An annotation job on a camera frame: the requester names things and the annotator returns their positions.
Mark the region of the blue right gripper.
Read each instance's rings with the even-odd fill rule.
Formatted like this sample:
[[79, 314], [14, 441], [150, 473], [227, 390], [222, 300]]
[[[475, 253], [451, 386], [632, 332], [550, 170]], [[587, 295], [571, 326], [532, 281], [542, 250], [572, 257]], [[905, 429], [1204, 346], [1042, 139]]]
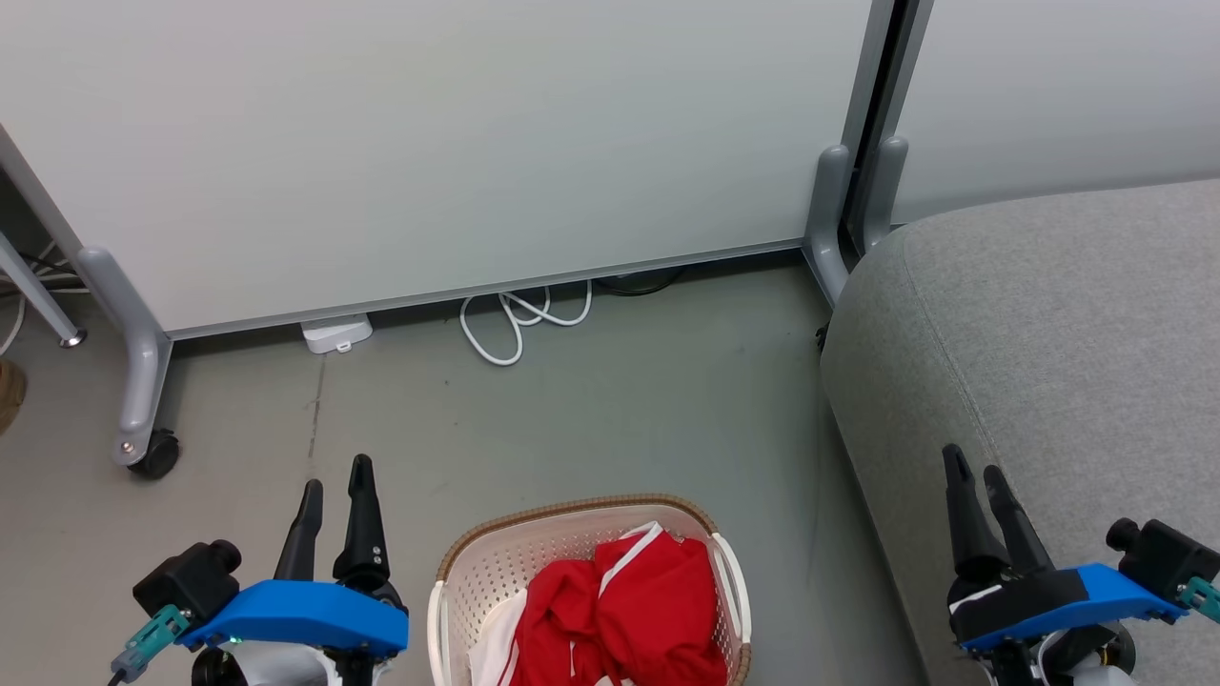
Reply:
[[1050, 555], [1006, 482], [1006, 475], [998, 466], [988, 465], [985, 487], [989, 511], [1003, 533], [1004, 548], [985, 518], [976, 478], [963, 448], [946, 444], [942, 457], [958, 579], [966, 583], [996, 583], [1009, 561], [1014, 574], [1027, 576], [950, 605], [950, 626], [963, 651], [985, 653], [1010, 638], [1041, 638], [1124, 619], [1164, 619], [1172, 624], [1190, 613], [1104, 564], [1050, 572], [1054, 569]]

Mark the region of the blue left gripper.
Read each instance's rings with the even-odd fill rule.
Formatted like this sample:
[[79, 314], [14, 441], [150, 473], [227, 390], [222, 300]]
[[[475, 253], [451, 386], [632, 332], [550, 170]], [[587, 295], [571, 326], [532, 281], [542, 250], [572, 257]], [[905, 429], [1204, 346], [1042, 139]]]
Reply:
[[187, 648], [214, 647], [228, 638], [242, 638], [365, 652], [375, 658], [407, 651], [405, 612], [342, 586], [386, 585], [390, 577], [375, 464], [367, 454], [354, 457], [346, 492], [346, 535], [333, 564], [333, 576], [340, 585], [314, 582], [325, 486], [318, 478], [309, 478], [274, 568], [274, 580], [240, 591], [217, 616], [181, 635], [177, 643]]

